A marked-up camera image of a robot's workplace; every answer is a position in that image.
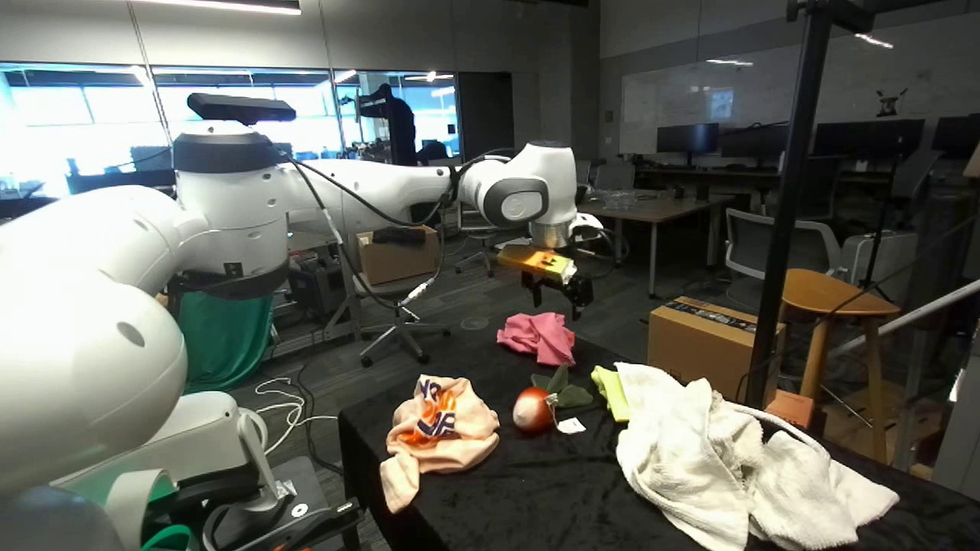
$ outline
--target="cardboard box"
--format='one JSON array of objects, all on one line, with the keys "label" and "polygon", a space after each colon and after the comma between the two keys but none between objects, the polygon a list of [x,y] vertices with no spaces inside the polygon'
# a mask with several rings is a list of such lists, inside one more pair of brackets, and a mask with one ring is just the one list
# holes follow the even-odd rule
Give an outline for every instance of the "cardboard box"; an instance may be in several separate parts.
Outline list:
[{"label": "cardboard box", "polygon": [[395,284],[439,271],[439,240],[431,226],[420,226],[427,242],[373,242],[373,233],[358,233],[361,274],[371,284]]},{"label": "cardboard box", "polygon": [[645,361],[680,383],[708,380],[719,394],[738,402],[753,357],[757,315],[718,304],[678,297],[650,311]]}]

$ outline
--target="metal pole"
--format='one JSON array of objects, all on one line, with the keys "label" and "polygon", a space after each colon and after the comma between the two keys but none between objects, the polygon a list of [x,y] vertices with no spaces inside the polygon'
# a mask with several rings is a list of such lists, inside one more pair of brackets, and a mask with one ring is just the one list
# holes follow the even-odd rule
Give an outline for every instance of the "metal pole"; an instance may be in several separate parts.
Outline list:
[{"label": "metal pole", "polygon": [[774,350],[774,325],[782,311],[783,276],[788,276],[794,226],[795,226],[795,195],[802,186],[808,136],[812,136],[816,111],[822,98],[830,29],[834,29],[834,16],[822,5],[808,5],[808,29],[804,29],[804,43],[799,53],[799,77],[795,77],[795,108],[789,120],[789,145],[788,145],[783,178],[779,189],[779,210],[773,223],[773,246],[767,260],[767,287],[758,299],[753,361],[745,386],[745,402],[753,407],[764,407],[767,402],[773,350]]}]

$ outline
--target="person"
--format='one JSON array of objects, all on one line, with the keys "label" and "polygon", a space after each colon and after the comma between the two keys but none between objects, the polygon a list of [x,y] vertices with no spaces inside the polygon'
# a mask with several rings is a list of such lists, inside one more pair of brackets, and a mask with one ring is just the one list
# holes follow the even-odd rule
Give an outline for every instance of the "person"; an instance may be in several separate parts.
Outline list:
[{"label": "person", "polygon": [[371,95],[361,95],[358,115],[389,120],[393,164],[416,167],[416,117],[404,98],[395,98],[389,82],[376,85]]}]

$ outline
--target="crumpled cloth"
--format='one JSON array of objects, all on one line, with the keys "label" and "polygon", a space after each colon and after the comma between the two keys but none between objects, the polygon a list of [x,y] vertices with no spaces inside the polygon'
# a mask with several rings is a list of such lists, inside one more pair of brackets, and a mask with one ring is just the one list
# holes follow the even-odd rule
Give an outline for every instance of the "crumpled cloth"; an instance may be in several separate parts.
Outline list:
[{"label": "crumpled cloth", "polygon": [[[635,493],[703,549],[740,551],[746,536],[782,549],[855,544],[858,528],[898,502],[799,428],[723,402],[708,380],[680,386],[650,366],[617,368],[631,397],[620,468]],[[782,431],[764,440],[758,421]]]},{"label": "crumpled cloth", "polygon": [[387,438],[389,460],[381,483],[389,512],[408,508],[427,473],[466,473],[486,460],[496,444],[496,411],[490,411],[466,378],[420,378],[414,397],[393,414]]},{"label": "crumpled cloth", "polygon": [[569,368],[575,366],[575,333],[562,325],[561,311],[528,315],[518,311],[506,320],[496,331],[496,344],[533,356],[535,366]]}]

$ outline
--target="orange cloth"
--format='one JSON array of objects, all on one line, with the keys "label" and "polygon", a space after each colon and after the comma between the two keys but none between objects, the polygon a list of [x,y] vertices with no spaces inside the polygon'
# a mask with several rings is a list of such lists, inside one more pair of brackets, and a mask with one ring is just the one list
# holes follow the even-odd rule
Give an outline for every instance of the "orange cloth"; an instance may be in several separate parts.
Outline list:
[{"label": "orange cloth", "polygon": [[420,493],[427,473],[466,473],[500,444],[496,414],[473,392],[467,380],[420,378],[387,438],[389,460],[381,481],[389,512],[400,512]]}]

